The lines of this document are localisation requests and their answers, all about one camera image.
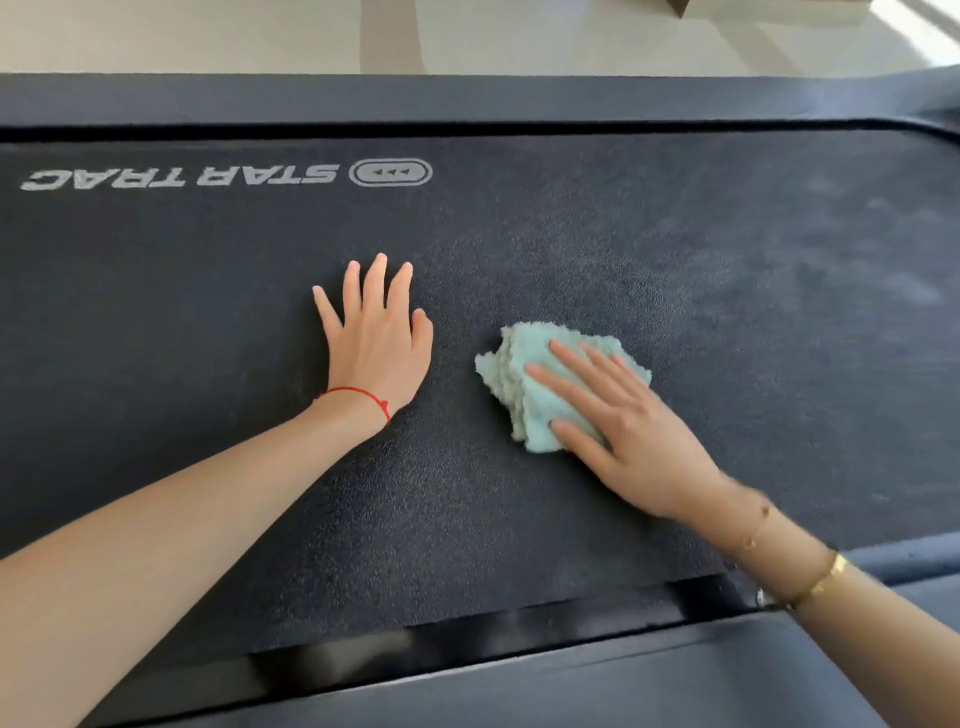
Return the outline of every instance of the treadmill belt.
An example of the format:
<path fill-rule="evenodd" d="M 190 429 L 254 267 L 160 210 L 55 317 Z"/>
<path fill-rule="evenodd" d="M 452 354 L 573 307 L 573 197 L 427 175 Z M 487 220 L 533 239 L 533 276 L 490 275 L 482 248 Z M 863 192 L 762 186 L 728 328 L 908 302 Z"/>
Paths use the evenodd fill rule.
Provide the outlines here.
<path fill-rule="evenodd" d="M 310 286 L 378 251 L 436 325 L 420 395 L 155 661 L 722 570 L 510 440 L 473 357 L 516 321 L 619 337 L 842 548 L 960 529 L 957 200 L 957 150 L 894 131 L 0 146 L 0 551 L 300 412 Z"/>

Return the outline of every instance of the mint green cloth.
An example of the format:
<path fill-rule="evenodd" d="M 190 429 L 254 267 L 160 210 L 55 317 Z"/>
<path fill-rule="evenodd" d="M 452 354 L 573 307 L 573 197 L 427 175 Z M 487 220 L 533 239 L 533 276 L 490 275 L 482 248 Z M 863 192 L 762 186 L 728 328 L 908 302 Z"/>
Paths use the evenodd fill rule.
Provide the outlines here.
<path fill-rule="evenodd" d="M 510 411 L 514 439 L 531 452 L 563 448 L 550 431 L 550 421 L 556 419 L 570 420 L 597 442 L 604 442 L 603 436 L 579 412 L 523 371 L 527 364 L 534 362 L 571 381 L 583 383 L 547 348 L 551 339 L 557 339 L 583 357 L 586 357 L 580 349 L 583 342 L 607 356 L 619 354 L 643 381 L 650 383 L 650 371 L 639 366 L 612 336 L 586 336 L 580 331 L 544 322 L 514 324 L 500 332 L 503 334 L 500 348 L 478 354 L 474 360 L 477 374 Z"/>

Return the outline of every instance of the forearm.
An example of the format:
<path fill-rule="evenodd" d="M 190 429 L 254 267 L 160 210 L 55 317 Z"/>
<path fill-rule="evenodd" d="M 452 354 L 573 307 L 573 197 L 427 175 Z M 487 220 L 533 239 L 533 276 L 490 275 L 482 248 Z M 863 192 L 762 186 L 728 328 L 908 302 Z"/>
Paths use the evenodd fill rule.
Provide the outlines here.
<path fill-rule="evenodd" d="M 765 592 L 793 599 L 829 571 L 834 554 L 776 509 L 764 521 L 765 502 L 732 484 L 697 527 Z M 751 536 L 754 547 L 744 547 Z M 956 725 L 957 633 L 853 566 L 791 614 L 890 725 Z"/>
<path fill-rule="evenodd" d="M 0 724 L 79 722 L 311 483 L 375 432 L 382 413 L 356 402 L 330 395 L 0 562 Z"/>

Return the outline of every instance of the oval logo emblem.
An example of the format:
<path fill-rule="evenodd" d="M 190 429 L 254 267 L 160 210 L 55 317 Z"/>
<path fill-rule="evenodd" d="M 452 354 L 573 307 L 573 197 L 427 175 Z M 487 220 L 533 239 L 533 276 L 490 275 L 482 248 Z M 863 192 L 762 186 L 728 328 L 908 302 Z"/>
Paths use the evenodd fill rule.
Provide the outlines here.
<path fill-rule="evenodd" d="M 349 174 L 362 187 L 410 187 L 433 177 L 433 167 L 422 159 L 361 159 Z"/>

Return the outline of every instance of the person's left hand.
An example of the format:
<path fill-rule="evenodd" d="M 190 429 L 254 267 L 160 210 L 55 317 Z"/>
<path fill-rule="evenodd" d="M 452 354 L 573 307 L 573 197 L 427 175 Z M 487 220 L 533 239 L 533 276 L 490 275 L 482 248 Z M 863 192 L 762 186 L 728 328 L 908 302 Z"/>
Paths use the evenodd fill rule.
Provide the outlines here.
<path fill-rule="evenodd" d="M 433 324 L 421 308 L 410 315 L 413 265 L 402 265 L 384 304 L 386 272 L 387 257 L 381 253 L 364 278 L 361 294 L 360 263 L 350 262 L 344 277 L 343 321 L 319 285 L 313 288 L 313 298 L 330 347 L 327 389 L 363 389 L 385 400 L 393 415 L 411 402 L 426 376 L 433 347 Z"/>

